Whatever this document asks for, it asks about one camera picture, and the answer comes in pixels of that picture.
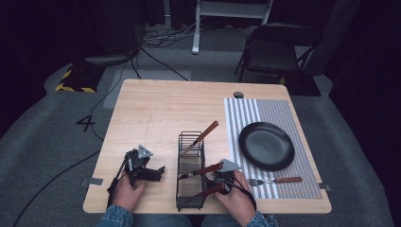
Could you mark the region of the black round plate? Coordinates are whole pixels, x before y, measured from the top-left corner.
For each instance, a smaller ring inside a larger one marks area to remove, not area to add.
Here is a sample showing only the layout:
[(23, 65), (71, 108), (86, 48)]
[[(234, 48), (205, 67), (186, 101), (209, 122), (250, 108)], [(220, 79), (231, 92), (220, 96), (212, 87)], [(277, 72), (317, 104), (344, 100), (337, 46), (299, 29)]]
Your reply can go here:
[(250, 163), (268, 171), (287, 168), (295, 157), (295, 147), (289, 135), (268, 122), (247, 125), (238, 136), (238, 144)]

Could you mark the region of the black folding chair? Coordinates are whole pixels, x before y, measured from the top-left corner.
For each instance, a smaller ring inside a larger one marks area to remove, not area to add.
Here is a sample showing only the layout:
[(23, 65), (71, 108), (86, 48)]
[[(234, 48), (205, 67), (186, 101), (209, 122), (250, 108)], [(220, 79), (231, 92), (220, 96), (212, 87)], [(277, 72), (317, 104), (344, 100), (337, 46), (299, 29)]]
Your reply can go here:
[(323, 40), (323, 33), (314, 26), (267, 23), (257, 27), (245, 42), (235, 73), (244, 71), (296, 77), (303, 73), (309, 54)]

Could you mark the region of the yellow-black striped base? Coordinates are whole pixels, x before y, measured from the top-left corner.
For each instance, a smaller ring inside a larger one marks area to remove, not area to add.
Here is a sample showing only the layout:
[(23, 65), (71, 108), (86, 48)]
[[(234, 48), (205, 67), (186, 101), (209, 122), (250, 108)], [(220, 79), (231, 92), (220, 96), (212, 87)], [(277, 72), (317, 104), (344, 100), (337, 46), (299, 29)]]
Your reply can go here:
[(70, 66), (63, 74), (56, 91), (96, 93), (104, 71), (104, 67)]

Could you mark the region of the brown-handled fork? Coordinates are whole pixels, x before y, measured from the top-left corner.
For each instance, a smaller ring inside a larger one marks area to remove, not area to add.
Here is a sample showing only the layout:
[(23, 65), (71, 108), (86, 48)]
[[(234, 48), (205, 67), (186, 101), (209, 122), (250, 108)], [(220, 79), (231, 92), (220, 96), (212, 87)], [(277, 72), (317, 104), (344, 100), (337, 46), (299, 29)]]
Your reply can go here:
[(270, 178), (270, 179), (247, 179), (250, 186), (259, 186), (266, 183), (298, 183), (301, 182), (302, 177), (288, 177), (288, 178)]

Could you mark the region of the black base with yellow mark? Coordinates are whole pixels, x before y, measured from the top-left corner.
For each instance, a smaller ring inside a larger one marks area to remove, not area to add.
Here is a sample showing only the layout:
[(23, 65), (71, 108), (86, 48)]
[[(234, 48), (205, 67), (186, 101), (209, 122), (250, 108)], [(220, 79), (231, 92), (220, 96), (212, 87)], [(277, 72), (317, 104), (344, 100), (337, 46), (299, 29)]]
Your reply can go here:
[(283, 84), (291, 96), (321, 96), (321, 92), (314, 78), (310, 77), (286, 77), (281, 78)]

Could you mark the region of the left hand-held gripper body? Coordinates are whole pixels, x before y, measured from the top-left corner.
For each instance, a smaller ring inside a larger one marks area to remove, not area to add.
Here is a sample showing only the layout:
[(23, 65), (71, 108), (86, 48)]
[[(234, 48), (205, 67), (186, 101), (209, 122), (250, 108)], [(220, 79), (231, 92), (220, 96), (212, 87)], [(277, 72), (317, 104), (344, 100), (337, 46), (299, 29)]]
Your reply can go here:
[(125, 171), (129, 175), (131, 185), (134, 186), (139, 174), (148, 174), (146, 165), (153, 155), (151, 151), (139, 145), (126, 153)]

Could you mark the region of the black stand with grey base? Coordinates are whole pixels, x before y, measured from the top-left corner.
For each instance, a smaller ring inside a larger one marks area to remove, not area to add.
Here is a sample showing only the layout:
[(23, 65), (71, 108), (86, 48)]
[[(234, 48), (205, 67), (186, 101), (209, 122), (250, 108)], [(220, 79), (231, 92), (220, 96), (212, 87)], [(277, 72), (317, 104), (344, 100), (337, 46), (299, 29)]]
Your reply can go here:
[(137, 54), (143, 26), (136, 0), (83, 0), (82, 5), (82, 15), (101, 48), (92, 63), (119, 64)]

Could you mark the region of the black wire cutlery rack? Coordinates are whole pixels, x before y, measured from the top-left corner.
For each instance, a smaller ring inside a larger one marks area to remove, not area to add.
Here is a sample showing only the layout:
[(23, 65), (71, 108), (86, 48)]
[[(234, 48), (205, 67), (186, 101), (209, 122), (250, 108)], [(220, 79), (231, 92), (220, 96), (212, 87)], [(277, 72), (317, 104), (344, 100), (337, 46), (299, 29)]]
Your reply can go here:
[(200, 192), (205, 189), (205, 177), (197, 175), (181, 179), (183, 174), (192, 173), (205, 167), (203, 142), (198, 142), (192, 149), (186, 149), (201, 135), (199, 131), (182, 131), (178, 141), (178, 168), (176, 182), (176, 207), (178, 211), (185, 208), (201, 209), (205, 197)]

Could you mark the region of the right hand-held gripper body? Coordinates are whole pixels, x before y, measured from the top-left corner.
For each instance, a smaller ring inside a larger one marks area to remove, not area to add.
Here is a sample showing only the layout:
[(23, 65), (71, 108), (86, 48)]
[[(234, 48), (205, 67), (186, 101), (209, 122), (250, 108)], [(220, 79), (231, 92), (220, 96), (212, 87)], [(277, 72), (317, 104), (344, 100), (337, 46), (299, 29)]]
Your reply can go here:
[(239, 170), (239, 165), (227, 159), (222, 159), (220, 163), (222, 169), (216, 170), (213, 178), (218, 183), (222, 183), (220, 193), (228, 194), (234, 185), (235, 171)]

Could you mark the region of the white metal stand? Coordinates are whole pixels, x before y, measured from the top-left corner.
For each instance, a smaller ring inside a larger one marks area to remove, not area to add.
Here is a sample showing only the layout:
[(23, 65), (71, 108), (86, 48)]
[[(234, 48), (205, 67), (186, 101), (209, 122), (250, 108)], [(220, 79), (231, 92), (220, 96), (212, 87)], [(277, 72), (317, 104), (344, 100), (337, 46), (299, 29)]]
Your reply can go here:
[(192, 53), (197, 55), (200, 52), (202, 16), (260, 19), (261, 24), (264, 25), (269, 19), (272, 3), (273, 0), (260, 4), (197, 0)]

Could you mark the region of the person's right hand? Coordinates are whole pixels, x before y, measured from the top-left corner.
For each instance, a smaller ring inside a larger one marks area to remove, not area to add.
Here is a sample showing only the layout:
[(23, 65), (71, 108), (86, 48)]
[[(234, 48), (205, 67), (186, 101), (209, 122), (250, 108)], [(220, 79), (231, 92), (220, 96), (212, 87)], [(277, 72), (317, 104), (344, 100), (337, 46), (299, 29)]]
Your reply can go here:
[(234, 184), (237, 185), (237, 188), (233, 187), (229, 194), (214, 193), (213, 196), (225, 207), (241, 227), (245, 227), (255, 215), (256, 209), (251, 199), (242, 192), (242, 189), (247, 192), (251, 192), (251, 189), (244, 174), (239, 170), (235, 171)]

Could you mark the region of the brown-handled utensil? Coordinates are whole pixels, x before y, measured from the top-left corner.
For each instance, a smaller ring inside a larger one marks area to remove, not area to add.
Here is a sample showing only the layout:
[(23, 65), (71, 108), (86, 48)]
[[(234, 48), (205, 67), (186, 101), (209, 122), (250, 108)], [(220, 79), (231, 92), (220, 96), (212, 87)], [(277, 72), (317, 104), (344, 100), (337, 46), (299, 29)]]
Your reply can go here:
[(202, 175), (202, 174), (205, 174), (205, 173), (208, 173), (208, 172), (220, 170), (220, 169), (222, 169), (222, 167), (223, 167), (223, 164), (222, 164), (222, 162), (220, 162), (220, 163), (217, 163), (217, 164), (214, 164), (214, 165), (210, 165), (210, 166), (198, 169), (196, 171), (192, 171), (192, 172), (189, 172), (189, 173), (184, 173), (178, 179), (182, 180), (182, 179), (187, 179), (187, 178), (190, 178), (190, 177), (193, 177), (193, 176)]
[(200, 192), (199, 194), (197, 194), (197, 197), (208, 197), (211, 194), (214, 194), (216, 192), (220, 192), (221, 190), (224, 189), (224, 184), (223, 183), (218, 183), (202, 192)]

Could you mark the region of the person's left hand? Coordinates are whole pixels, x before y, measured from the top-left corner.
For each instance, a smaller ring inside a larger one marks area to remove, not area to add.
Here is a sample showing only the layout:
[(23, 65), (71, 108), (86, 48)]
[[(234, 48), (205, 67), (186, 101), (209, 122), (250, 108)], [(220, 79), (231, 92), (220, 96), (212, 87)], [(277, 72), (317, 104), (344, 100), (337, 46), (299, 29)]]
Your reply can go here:
[(138, 185), (132, 186), (129, 176), (122, 176), (114, 191), (112, 204), (132, 212), (147, 186), (147, 182), (140, 182)]

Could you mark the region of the striped grey placemat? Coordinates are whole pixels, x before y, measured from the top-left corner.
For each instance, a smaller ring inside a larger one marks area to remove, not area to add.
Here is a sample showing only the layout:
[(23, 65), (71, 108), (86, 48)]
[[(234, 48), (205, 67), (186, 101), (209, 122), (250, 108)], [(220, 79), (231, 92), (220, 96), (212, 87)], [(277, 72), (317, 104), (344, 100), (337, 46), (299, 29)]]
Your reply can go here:
[[(290, 105), (285, 100), (226, 98), (224, 100), (227, 132), (231, 160), (240, 166), (247, 179), (270, 179), (302, 177), (298, 183), (266, 183), (251, 186), (258, 199), (317, 199), (322, 197), (315, 175)], [(284, 130), (295, 147), (295, 157), (290, 166), (283, 170), (268, 171), (250, 163), (242, 154), (238, 136), (249, 124), (268, 122)]]

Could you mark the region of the brown-handled knife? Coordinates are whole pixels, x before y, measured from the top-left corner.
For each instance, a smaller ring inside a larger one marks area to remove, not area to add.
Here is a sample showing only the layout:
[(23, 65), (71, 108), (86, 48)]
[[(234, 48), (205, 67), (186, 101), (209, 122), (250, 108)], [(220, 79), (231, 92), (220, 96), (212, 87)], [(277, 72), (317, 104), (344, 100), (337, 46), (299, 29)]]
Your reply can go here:
[(182, 156), (184, 156), (187, 152), (189, 152), (194, 146), (198, 144), (205, 136), (207, 136), (211, 131), (213, 131), (216, 127), (218, 126), (217, 120), (212, 122), (198, 137), (197, 139), (192, 142), (182, 153)]

